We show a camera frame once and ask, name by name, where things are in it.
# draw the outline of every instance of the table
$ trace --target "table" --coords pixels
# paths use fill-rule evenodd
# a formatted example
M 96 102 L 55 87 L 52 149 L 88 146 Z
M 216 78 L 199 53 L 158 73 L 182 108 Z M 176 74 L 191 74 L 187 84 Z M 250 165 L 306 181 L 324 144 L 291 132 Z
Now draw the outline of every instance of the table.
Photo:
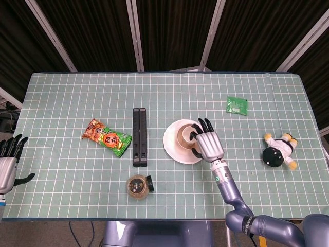
M 248 116 L 226 113 L 227 96 L 248 100 Z M 147 109 L 148 166 L 134 168 L 131 147 L 117 158 L 81 135 L 92 118 L 131 134 L 133 108 Z M 33 74 L 15 135 L 30 139 L 17 177 L 35 172 L 7 194 L 3 220 L 223 219 L 232 210 L 210 165 L 183 165 L 166 154 L 162 137 L 176 120 L 213 123 L 233 177 L 255 215 L 303 218 L 329 214 L 329 171 L 315 118 L 298 75 L 212 73 Z M 299 141 L 299 167 L 261 160 L 266 132 Z M 135 174 L 151 175 L 155 192 L 126 193 Z

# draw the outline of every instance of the green snack package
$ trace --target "green snack package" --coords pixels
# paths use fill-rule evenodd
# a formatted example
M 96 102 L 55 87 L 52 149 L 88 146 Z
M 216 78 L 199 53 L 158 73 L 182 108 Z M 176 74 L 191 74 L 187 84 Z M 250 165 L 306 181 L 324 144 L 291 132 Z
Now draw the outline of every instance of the green snack package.
M 248 101 L 246 99 L 227 97 L 226 112 L 247 116 Z
M 89 138 L 104 147 L 112 149 L 118 157 L 123 155 L 132 141 L 131 135 L 111 130 L 95 119 L 90 122 L 82 138 Z

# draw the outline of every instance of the black curtain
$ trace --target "black curtain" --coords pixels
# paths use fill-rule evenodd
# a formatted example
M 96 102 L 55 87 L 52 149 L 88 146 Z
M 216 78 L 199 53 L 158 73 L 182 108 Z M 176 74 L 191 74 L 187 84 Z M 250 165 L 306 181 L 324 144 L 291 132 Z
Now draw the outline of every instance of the black curtain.
M 137 0 L 145 71 L 199 66 L 216 0 Z
M 275 71 L 329 8 L 329 1 L 226 1 L 206 67 Z
M 0 1 L 0 86 L 20 102 L 34 72 L 67 72 L 24 0 Z
M 137 70 L 125 1 L 37 2 L 79 72 Z
M 329 29 L 289 70 L 300 75 L 319 130 L 329 126 Z

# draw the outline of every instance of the robotic hand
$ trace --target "robotic hand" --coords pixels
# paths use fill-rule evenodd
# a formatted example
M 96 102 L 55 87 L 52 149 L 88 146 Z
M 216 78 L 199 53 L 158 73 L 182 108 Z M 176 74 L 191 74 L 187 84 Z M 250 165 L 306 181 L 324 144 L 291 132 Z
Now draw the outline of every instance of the robotic hand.
M 2 218 L 3 207 L 6 205 L 5 194 L 12 190 L 14 186 L 25 184 L 31 181 L 35 174 L 31 173 L 23 179 L 15 179 L 17 163 L 23 151 L 24 144 L 28 137 L 24 137 L 20 142 L 22 135 L 10 138 L 0 142 L 0 219 Z
M 198 125 L 192 125 L 190 140 L 195 138 L 201 153 L 192 149 L 193 154 L 211 163 L 211 171 L 217 182 L 224 201 L 234 207 L 225 219 L 227 226 L 234 232 L 243 232 L 252 238 L 254 234 L 285 244 L 287 246 L 305 246 L 302 232 L 292 223 L 266 215 L 254 216 L 243 201 L 226 161 L 224 150 L 218 135 L 208 119 L 198 119 Z

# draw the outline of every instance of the plush doll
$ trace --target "plush doll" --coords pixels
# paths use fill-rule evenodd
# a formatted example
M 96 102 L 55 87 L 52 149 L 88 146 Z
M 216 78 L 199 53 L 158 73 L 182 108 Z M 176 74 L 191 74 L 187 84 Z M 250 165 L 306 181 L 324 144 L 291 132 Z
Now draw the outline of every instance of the plush doll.
M 290 155 L 298 142 L 290 134 L 284 133 L 280 139 L 273 139 L 271 133 L 264 136 L 268 148 L 263 151 L 263 161 L 271 167 L 278 167 L 284 162 L 291 170 L 297 168 L 297 163 Z

